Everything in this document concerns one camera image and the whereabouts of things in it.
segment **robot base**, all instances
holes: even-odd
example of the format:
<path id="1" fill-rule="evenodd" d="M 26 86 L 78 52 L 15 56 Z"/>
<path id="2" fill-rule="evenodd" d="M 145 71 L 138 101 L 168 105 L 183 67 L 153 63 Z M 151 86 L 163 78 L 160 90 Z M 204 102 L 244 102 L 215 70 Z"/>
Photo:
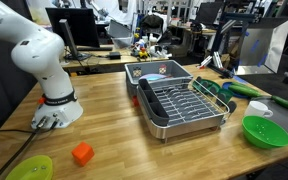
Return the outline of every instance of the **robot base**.
<path id="1" fill-rule="evenodd" d="M 31 127 L 36 129 L 36 125 L 43 118 L 47 117 L 47 122 L 42 127 L 43 129 L 51 128 L 54 121 L 58 121 L 55 128 L 66 128 L 72 122 L 76 121 L 83 114 L 83 108 L 78 101 L 71 101 L 69 103 L 59 106 L 48 106 L 46 104 L 40 105 L 32 120 Z"/>

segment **orange block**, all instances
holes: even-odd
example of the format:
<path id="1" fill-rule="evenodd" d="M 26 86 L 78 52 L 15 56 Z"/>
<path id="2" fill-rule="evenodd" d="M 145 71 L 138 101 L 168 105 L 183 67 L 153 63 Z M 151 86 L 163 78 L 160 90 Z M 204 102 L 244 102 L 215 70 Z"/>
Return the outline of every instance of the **orange block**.
<path id="1" fill-rule="evenodd" d="M 79 165 L 85 166 L 85 164 L 94 156 L 94 151 L 91 146 L 85 142 L 81 142 L 75 149 L 73 149 L 72 155 Z"/>

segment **stainless steel tray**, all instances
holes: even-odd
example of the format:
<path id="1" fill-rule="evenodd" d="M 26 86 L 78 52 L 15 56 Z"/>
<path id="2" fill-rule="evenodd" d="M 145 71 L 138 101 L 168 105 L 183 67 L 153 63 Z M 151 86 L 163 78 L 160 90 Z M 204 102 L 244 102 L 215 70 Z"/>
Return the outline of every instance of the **stainless steel tray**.
<path id="1" fill-rule="evenodd" d="M 195 83 L 208 91 L 199 82 Z M 226 104 L 211 92 L 205 95 L 188 85 L 178 80 L 139 81 L 137 98 L 154 137 L 166 142 L 169 137 L 220 126 L 229 111 Z"/>

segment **metal dish rack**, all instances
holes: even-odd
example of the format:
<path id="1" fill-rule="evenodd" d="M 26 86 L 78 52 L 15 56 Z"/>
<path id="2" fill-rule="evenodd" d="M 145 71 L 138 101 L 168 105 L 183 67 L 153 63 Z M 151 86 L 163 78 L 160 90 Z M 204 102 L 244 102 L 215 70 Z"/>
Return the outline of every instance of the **metal dish rack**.
<path id="1" fill-rule="evenodd" d="M 139 82 L 137 97 L 154 137 L 166 142 L 169 137 L 221 125 L 228 106 L 199 82 L 195 83 L 201 88 L 190 89 L 189 83 L 179 80 Z"/>

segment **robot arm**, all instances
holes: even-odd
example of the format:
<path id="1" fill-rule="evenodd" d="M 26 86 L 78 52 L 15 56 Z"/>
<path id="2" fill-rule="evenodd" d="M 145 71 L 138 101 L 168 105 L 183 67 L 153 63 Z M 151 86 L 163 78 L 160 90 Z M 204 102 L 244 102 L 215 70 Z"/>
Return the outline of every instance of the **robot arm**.
<path id="1" fill-rule="evenodd" d="M 64 42 L 56 34 L 20 16 L 0 2 L 0 39 L 15 45 L 11 56 L 16 66 L 31 73 L 41 85 L 45 103 L 35 112 L 32 127 L 43 117 L 66 127 L 78 119 L 83 109 L 77 101 L 68 74 L 59 64 Z"/>

